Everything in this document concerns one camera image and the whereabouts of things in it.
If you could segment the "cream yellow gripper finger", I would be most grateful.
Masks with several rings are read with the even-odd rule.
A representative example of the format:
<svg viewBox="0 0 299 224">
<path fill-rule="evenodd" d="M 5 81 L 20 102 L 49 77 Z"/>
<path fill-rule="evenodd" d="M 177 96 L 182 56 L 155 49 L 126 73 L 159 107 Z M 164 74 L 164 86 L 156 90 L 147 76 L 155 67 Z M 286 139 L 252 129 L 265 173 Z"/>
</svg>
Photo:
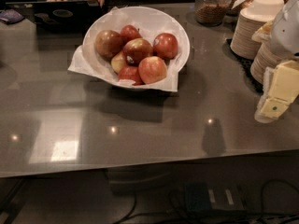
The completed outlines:
<svg viewBox="0 0 299 224">
<path fill-rule="evenodd" d="M 299 95 L 299 62 L 280 63 L 274 74 L 262 113 L 268 118 L 278 119 Z"/>
</svg>

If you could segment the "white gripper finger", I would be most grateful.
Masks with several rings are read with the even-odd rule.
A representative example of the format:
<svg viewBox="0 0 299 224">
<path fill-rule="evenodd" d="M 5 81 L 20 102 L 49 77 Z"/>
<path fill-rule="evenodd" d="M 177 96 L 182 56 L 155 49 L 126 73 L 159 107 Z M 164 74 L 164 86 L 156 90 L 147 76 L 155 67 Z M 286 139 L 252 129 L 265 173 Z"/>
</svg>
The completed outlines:
<svg viewBox="0 0 299 224">
<path fill-rule="evenodd" d="M 273 74 L 274 74 L 273 68 L 270 67 L 265 68 L 263 74 L 263 95 L 261 96 L 259 103 L 257 104 L 257 109 L 254 114 L 255 120 L 260 123 L 270 123 L 273 121 L 272 118 L 268 118 L 266 115 L 262 113 L 262 107 L 265 105 L 265 101 L 268 96 L 268 92 L 270 90 Z"/>
</svg>

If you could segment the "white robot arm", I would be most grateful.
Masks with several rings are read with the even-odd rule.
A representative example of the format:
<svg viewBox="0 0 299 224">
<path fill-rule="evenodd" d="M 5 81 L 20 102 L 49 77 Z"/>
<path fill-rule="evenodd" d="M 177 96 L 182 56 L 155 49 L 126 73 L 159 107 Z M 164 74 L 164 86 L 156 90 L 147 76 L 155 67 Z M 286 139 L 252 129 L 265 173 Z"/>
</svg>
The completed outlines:
<svg viewBox="0 0 299 224">
<path fill-rule="evenodd" d="M 299 0 L 288 0 L 272 24 L 269 48 L 282 59 L 263 75 L 263 96 L 254 118 L 269 123 L 281 117 L 299 95 Z"/>
</svg>

